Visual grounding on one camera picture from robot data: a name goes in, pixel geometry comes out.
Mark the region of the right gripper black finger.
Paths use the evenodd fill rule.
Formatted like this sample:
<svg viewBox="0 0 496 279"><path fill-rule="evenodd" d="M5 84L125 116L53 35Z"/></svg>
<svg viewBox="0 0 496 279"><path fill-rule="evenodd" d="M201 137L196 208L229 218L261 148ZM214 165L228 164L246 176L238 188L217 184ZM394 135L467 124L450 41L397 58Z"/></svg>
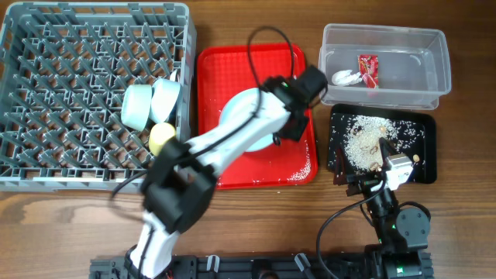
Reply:
<svg viewBox="0 0 496 279"><path fill-rule="evenodd" d="M338 147L335 151L334 174L336 176L355 174L342 147Z"/></svg>
<svg viewBox="0 0 496 279"><path fill-rule="evenodd" d="M398 153L394 146L384 137L379 139L379 147L382 157L389 157L390 155L396 155Z"/></svg>

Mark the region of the food scraps and rice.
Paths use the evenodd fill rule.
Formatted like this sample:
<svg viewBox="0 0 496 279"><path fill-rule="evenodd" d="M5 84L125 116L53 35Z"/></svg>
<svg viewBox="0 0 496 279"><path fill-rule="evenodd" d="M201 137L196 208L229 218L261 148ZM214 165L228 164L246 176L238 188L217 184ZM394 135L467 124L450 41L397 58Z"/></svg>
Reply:
<svg viewBox="0 0 496 279"><path fill-rule="evenodd" d="M352 115L346 121L343 148L351 166L363 173L383 164L380 138L385 138L399 153L407 153L424 135L424 129L411 121Z"/></svg>

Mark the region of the light blue plate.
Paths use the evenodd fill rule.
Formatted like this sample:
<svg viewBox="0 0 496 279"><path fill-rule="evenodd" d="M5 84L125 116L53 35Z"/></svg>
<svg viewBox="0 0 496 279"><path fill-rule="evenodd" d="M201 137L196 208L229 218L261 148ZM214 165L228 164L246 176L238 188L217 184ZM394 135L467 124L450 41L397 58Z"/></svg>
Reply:
<svg viewBox="0 0 496 279"><path fill-rule="evenodd" d="M222 125L227 120L230 120L232 117L236 116L238 112L244 112L245 104L247 102L257 103L258 93L259 91L257 88L250 88L246 89L245 91L241 91L240 93L232 97L221 111L221 114L219 116L219 125ZM259 150L263 150L272 144L272 136L267 135L256 141L246 151L249 153L256 152Z"/></svg>

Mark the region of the white napkin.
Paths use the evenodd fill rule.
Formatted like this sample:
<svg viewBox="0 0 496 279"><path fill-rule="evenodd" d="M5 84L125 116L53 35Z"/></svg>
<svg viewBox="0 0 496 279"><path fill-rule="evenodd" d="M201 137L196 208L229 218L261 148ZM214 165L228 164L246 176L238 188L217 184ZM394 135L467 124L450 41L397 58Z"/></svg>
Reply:
<svg viewBox="0 0 496 279"><path fill-rule="evenodd" d="M352 73L352 70L344 70L336 72L332 78L331 82L335 86L346 87L354 84L358 84L362 81L362 75L360 72Z"/></svg>

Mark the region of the red snack wrapper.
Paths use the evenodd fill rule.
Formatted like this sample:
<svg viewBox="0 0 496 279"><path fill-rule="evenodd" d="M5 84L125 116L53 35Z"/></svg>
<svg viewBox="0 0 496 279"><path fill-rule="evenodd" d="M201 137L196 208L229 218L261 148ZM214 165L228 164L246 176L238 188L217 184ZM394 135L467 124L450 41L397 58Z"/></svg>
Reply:
<svg viewBox="0 0 496 279"><path fill-rule="evenodd" d="M378 55L361 54L358 56L359 72L367 88L379 88Z"/></svg>

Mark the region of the white plastic spoon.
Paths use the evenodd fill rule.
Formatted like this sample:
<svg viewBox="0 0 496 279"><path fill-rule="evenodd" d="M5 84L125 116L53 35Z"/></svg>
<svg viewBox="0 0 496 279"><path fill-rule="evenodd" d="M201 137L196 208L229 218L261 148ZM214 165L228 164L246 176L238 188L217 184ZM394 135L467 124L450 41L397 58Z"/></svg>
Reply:
<svg viewBox="0 0 496 279"><path fill-rule="evenodd" d="M170 73L169 80L173 82L179 82L180 79L180 72L179 70L174 70Z"/></svg>

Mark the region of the light blue bowl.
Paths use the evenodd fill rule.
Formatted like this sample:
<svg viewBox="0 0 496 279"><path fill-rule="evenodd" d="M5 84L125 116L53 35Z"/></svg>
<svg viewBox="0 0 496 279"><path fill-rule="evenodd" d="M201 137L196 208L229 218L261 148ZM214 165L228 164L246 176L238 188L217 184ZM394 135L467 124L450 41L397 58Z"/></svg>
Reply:
<svg viewBox="0 0 496 279"><path fill-rule="evenodd" d="M149 117L155 123L169 122L173 118L181 86L176 81L157 79L152 85Z"/></svg>

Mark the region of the yellow plastic cup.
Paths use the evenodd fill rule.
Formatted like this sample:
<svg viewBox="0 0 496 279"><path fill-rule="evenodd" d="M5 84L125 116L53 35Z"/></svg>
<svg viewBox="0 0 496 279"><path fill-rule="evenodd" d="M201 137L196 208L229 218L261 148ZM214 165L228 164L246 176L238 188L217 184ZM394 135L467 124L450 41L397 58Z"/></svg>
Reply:
<svg viewBox="0 0 496 279"><path fill-rule="evenodd" d="M168 122L157 123L150 131L149 148L154 156L158 156L164 144L176 136L176 129Z"/></svg>

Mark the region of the green bowl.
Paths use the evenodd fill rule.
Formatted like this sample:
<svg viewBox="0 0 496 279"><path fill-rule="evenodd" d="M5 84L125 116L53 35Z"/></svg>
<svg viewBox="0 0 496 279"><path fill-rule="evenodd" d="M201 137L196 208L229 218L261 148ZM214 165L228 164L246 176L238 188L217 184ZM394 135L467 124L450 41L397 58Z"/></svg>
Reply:
<svg viewBox="0 0 496 279"><path fill-rule="evenodd" d="M122 123L136 131L143 131L149 118L151 100L151 85L130 85L125 91L122 102Z"/></svg>

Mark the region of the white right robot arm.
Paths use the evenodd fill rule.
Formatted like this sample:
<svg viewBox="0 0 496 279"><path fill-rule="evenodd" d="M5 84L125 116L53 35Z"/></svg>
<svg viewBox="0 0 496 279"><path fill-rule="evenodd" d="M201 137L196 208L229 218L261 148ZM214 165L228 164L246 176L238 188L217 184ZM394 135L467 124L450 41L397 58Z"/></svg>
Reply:
<svg viewBox="0 0 496 279"><path fill-rule="evenodd" d="M431 215L419 203L400 203L394 191L406 183L413 172L412 160L399 153L384 138L378 151L383 164L365 174L346 169L342 148L336 150L333 183L346 185L349 196L362 195L360 210L374 227L378 244L365 246L364 252L341 260L348 265L350 278L428 278L430 260L422 254L428 246Z"/></svg>

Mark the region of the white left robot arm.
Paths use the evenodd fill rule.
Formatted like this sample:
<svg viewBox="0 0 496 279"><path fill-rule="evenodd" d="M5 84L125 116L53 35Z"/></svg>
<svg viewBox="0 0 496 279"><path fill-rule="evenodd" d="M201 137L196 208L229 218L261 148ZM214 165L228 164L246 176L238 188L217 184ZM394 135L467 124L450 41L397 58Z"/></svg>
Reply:
<svg viewBox="0 0 496 279"><path fill-rule="evenodd" d="M304 76L270 77L255 93L235 95L230 116L214 129L184 143L167 140L140 186L144 226L128 255L129 272L163 274L180 234L204 215L224 171L265 136L299 141L305 112L320 91Z"/></svg>

